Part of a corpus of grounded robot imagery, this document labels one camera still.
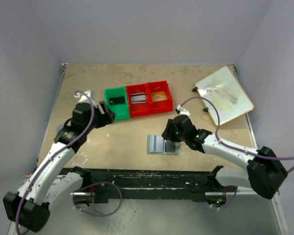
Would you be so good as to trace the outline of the green card holder wallet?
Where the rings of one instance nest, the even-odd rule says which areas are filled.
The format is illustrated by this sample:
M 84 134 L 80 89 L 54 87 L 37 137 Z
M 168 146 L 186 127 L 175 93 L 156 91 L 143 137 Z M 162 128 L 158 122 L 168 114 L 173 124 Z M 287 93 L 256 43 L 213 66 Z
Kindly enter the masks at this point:
M 147 154 L 155 155 L 178 155 L 179 142 L 166 141 L 162 136 L 147 136 Z

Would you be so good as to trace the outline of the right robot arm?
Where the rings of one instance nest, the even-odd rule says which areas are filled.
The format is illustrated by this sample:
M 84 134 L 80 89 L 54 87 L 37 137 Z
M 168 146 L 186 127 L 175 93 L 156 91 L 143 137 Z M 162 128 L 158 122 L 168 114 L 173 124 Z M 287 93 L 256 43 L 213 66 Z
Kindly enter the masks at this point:
M 162 137 L 166 141 L 184 142 L 190 149 L 215 155 L 238 166 L 229 169 L 217 166 L 209 174 L 218 187 L 244 187 L 253 189 L 259 196 L 272 199 L 287 178 L 288 173 L 274 152 L 267 147 L 254 149 L 217 138 L 216 134 L 197 129 L 186 115 L 169 119 Z

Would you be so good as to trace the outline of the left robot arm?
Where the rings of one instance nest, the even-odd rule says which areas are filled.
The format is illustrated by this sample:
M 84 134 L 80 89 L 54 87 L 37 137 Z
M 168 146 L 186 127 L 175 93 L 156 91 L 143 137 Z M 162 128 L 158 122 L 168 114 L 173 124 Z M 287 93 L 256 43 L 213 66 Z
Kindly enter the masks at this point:
M 8 192 L 3 198 L 9 220 L 15 223 L 15 233 L 25 235 L 38 232 L 47 223 L 51 208 L 71 192 L 91 184 L 90 171 L 74 167 L 63 180 L 53 182 L 65 164 L 86 142 L 88 134 L 114 122 L 116 114 L 105 102 L 80 101 L 57 132 L 47 156 L 17 192 Z

